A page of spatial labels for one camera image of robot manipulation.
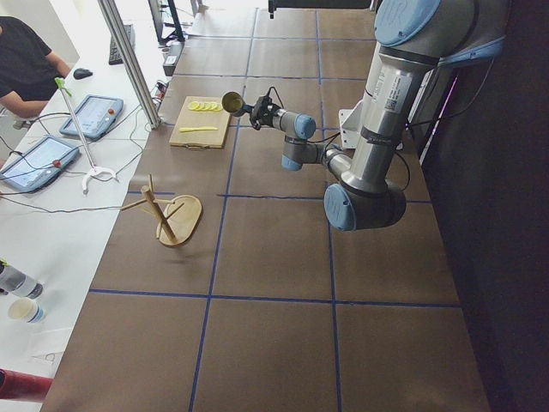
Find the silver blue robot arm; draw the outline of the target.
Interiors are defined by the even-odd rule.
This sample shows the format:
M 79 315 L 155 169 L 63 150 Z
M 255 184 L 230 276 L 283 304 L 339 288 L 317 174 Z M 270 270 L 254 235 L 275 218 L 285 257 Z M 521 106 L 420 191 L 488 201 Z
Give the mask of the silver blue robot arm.
M 386 178 L 408 115 L 427 72 L 496 57 L 503 48 L 508 1 L 384 1 L 374 21 L 377 48 L 362 100 L 354 107 L 353 156 L 310 141 L 314 120 L 261 96 L 248 107 L 256 130 L 285 135 L 283 167 L 322 164 L 337 179 L 323 198 L 329 223 L 341 231 L 388 227 L 406 210 L 403 191 Z

